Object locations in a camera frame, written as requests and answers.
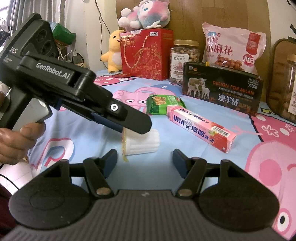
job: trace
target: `nuts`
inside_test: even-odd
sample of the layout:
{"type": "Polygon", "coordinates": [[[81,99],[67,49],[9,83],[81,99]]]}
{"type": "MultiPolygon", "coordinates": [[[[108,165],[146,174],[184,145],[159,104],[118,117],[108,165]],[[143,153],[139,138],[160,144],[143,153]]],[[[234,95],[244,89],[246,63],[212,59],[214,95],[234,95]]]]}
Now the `nuts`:
{"type": "Polygon", "coordinates": [[[185,46],[185,45],[175,45],[171,49],[170,54],[170,82],[172,83],[183,83],[183,64],[186,62],[184,59],[188,58],[188,62],[199,62],[200,61],[200,51],[197,47],[185,46]],[[174,55],[188,55],[183,56],[182,59],[172,59],[174,55]]]}
{"type": "Polygon", "coordinates": [[[242,62],[240,60],[235,61],[234,59],[229,59],[227,57],[224,58],[221,55],[218,55],[215,65],[219,65],[221,67],[226,67],[226,68],[230,68],[230,69],[244,71],[244,69],[241,68],[242,62]]]}
{"type": "Polygon", "coordinates": [[[284,103],[280,109],[280,115],[283,118],[296,123],[296,115],[288,112],[288,108],[290,106],[290,101],[292,98],[293,87],[294,87],[294,82],[291,82],[291,84],[289,82],[285,87],[285,94],[284,94],[284,98],[283,98],[284,103]]]}

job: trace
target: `pink candy box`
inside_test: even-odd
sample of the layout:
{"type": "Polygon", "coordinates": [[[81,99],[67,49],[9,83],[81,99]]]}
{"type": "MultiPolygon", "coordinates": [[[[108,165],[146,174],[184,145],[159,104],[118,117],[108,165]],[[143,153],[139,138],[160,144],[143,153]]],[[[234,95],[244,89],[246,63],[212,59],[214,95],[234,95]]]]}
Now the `pink candy box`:
{"type": "Polygon", "coordinates": [[[167,115],[170,121],[188,130],[224,153],[230,150],[236,137],[234,132],[182,106],[168,106],[167,115]]]}

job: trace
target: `blue bedsheet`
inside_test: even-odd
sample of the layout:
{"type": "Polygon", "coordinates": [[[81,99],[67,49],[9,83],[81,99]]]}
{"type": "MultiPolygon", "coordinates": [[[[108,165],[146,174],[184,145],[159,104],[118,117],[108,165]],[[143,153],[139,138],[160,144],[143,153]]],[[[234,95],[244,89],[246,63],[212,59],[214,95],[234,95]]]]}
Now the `blue bedsheet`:
{"type": "MultiPolygon", "coordinates": [[[[180,97],[187,109],[234,131],[237,137],[229,153],[224,154],[203,140],[168,120],[167,116],[151,116],[152,128],[160,134],[160,147],[155,153],[122,158],[121,133],[82,117],[68,110],[54,112],[46,121],[47,135],[30,151],[33,175],[37,175],[54,162],[68,158],[71,163],[82,162],[90,156],[103,156],[110,149],[118,151],[118,163],[109,178],[109,185],[118,189],[170,189],[175,191],[182,183],[172,163],[172,152],[180,149],[188,157],[201,157],[209,163],[229,159],[270,188],[281,203],[281,210],[291,217],[284,230],[274,228],[286,238],[296,230],[296,126],[273,114],[261,103],[258,115],[251,117],[213,103],[183,96],[181,86],[169,81],[141,78],[113,78],[106,72],[98,72],[95,83],[113,93],[113,97],[134,108],[145,111],[149,94],[167,94],[180,97]]],[[[84,185],[81,179],[75,184],[84,185]]],[[[217,182],[207,178],[203,188],[217,182]]]]}

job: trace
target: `white paper cup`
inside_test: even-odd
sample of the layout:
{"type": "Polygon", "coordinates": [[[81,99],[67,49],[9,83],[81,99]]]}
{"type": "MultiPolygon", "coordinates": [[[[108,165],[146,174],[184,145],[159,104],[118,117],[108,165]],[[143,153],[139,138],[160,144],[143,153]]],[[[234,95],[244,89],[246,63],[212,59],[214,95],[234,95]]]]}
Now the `white paper cup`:
{"type": "Polygon", "coordinates": [[[157,151],[160,145],[159,132],[151,129],[143,135],[124,128],[122,132],[122,153],[125,156],[157,151]]]}

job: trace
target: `wooden headboard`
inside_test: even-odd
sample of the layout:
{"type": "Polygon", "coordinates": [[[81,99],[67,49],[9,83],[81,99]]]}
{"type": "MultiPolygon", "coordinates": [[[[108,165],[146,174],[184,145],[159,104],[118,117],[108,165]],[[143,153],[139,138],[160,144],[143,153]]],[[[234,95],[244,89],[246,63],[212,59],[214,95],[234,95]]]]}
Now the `wooden headboard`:
{"type": "MultiPolygon", "coordinates": [[[[139,6],[140,0],[116,0],[117,18],[124,8],[139,6]]],[[[222,28],[245,28],[263,32],[267,36],[264,54],[256,61],[258,74],[265,80],[262,101],[266,99],[266,85],[269,70],[270,23],[267,0],[170,0],[171,21],[166,26],[174,30],[175,39],[196,40],[201,55],[205,47],[202,23],[207,22],[222,28]]]]}

